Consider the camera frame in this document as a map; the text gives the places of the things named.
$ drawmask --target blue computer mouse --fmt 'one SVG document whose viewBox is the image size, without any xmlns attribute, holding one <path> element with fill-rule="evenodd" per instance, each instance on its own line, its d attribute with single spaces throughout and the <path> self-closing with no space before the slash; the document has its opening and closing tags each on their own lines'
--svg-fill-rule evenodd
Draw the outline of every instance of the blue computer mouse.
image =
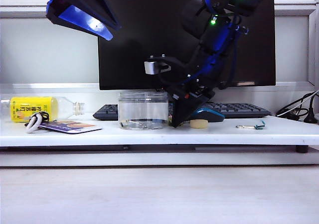
<svg viewBox="0 0 319 224">
<path fill-rule="evenodd" d="M 211 108 L 199 108 L 191 116 L 190 119 L 205 119 L 208 122 L 222 122 L 225 116 Z"/>
</svg>

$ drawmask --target beige tape roll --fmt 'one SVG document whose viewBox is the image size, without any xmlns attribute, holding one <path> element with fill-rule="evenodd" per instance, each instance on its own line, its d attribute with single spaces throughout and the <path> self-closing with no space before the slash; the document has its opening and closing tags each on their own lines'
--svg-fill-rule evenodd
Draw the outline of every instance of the beige tape roll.
<svg viewBox="0 0 319 224">
<path fill-rule="evenodd" d="M 207 128 L 208 121 L 205 119 L 193 119 L 190 121 L 191 128 Z"/>
</svg>

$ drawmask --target plastic bottle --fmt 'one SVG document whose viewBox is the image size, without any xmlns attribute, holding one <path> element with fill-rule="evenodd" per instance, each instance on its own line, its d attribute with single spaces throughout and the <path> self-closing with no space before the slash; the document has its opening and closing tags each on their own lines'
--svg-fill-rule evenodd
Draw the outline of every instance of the plastic bottle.
<svg viewBox="0 0 319 224">
<path fill-rule="evenodd" d="M 41 111 L 49 113 L 50 121 L 84 113 L 84 103 L 73 103 L 65 97 L 12 97 L 1 100 L 1 108 L 2 114 L 9 113 L 13 122 L 26 122 Z"/>
</svg>

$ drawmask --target clear plastic container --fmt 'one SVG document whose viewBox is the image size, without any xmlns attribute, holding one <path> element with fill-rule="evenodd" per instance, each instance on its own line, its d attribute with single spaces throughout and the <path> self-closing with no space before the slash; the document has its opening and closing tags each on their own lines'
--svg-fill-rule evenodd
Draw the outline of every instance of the clear plastic container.
<svg viewBox="0 0 319 224">
<path fill-rule="evenodd" d="M 159 129 L 168 123 L 166 92 L 120 93 L 118 109 L 124 129 Z"/>
</svg>

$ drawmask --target robotic arm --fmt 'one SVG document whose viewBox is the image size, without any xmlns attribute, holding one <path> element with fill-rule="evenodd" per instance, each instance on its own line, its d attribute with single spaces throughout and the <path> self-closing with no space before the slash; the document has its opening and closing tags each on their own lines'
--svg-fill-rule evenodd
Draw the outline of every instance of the robotic arm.
<svg viewBox="0 0 319 224">
<path fill-rule="evenodd" d="M 240 26 L 241 16 L 250 16 L 260 2 L 190 1 L 181 15 L 184 30 L 199 40 L 190 61 L 185 64 L 175 57 L 161 56 L 150 57 L 145 62 L 146 73 L 158 75 L 163 88 L 173 97 L 172 126 L 177 127 L 211 99 L 215 94 L 214 88 L 225 89 L 229 86 L 235 73 L 236 56 L 228 81 L 220 84 L 224 61 L 231 49 L 236 49 L 238 38 L 248 33 L 246 27 Z M 46 16 L 54 24 L 107 40 L 113 37 L 107 26 L 115 30 L 121 28 L 106 0 L 50 0 Z"/>
<path fill-rule="evenodd" d="M 191 60 L 183 64 L 174 57 L 152 57 L 145 62 L 146 73 L 157 74 L 174 100 L 172 126 L 177 127 L 199 106 L 214 96 L 213 89 L 225 89 L 235 73 L 234 55 L 231 73 L 225 84 L 219 82 L 224 61 L 240 35 L 248 29 L 240 26 L 241 16 L 250 16 L 261 0 L 192 0 L 182 12 L 184 30 L 199 39 Z M 165 72 L 176 74 L 165 79 Z"/>
</svg>

